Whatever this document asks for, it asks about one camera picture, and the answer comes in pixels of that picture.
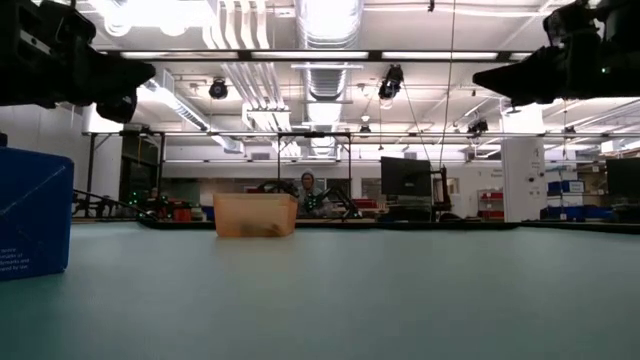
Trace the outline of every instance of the ceiling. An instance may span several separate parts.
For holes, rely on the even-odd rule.
[[[206,46],[201,30],[189,28],[183,35],[164,35],[159,28],[133,28],[123,37],[112,37],[104,31],[103,16],[92,6],[95,1],[78,2],[78,8],[94,21],[100,30],[94,46],[100,49],[126,50],[202,50]],[[359,35],[359,48],[367,50],[474,50],[533,51],[546,45],[542,16],[499,17],[507,13],[548,12],[570,0],[436,0],[436,11],[427,12],[427,1],[366,0]],[[296,18],[293,1],[267,1],[267,34],[275,49],[296,49]],[[176,92],[185,97],[201,113],[210,116],[217,128],[243,130],[240,120],[243,101],[230,88],[225,100],[212,100],[208,89],[214,77],[224,77],[220,63],[162,62],[158,70],[166,69],[176,79]],[[394,99],[389,110],[380,110],[377,98],[379,80],[389,64],[362,63],[362,69],[351,70],[348,91],[337,130],[357,131],[361,116],[370,116],[371,129],[385,132],[442,132],[465,129],[475,117],[488,120],[490,131],[500,131],[500,97],[475,86],[475,72],[500,64],[404,63],[406,87]],[[292,125],[305,119],[304,86],[300,71],[290,63],[275,63],[278,83],[291,110]],[[637,130],[634,113],[611,116],[589,123],[588,119],[606,114],[611,109],[635,99],[594,99],[581,102],[557,101],[543,112],[547,130],[560,130],[565,124],[587,124],[580,132]],[[149,123],[158,130],[193,131],[169,107],[153,99],[140,99],[134,121]]]

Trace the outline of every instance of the orange plastic bin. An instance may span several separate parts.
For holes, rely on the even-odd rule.
[[[298,202],[289,194],[216,194],[213,207],[220,237],[282,237],[296,227]]]

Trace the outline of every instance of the person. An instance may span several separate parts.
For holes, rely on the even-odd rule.
[[[304,204],[308,197],[318,196],[322,190],[316,187],[316,177],[311,169],[307,169],[300,177],[302,187],[298,189],[298,216],[325,217],[331,215],[331,202],[329,199],[322,200],[322,206],[311,211],[307,211]]]

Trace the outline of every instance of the metal pole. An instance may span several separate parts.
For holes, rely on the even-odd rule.
[[[280,181],[280,140],[282,136],[278,134],[278,182]]]
[[[351,178],[351,135],[347,136],[349,139],[349,198],[351,197],[351,187],[353,186],[353,179]]]
[[[167,144],[167,138],[164,134],[160,135],[160,154],[158,154],[158,180],[156,181],[156,188],[158,189],[158,197],[162,197],[162,170],[164,168],[164,151]]]
[[[87,193],[91,193],[91,183],[93,182],[93,155],[96,147],[97,134],[91,134],[91,141],[89,142],[89,169],[87,170]],[[84,217],[89,217],[89,205],[91,204],[91,197],[85,195],[84,198]]]

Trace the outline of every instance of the computer monitor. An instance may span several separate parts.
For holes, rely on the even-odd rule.
[[[609,195],[640,198],[640,158],[607,160]]]
[[[382,157],[382,193],[384,195],[431,196],[431,163]]]

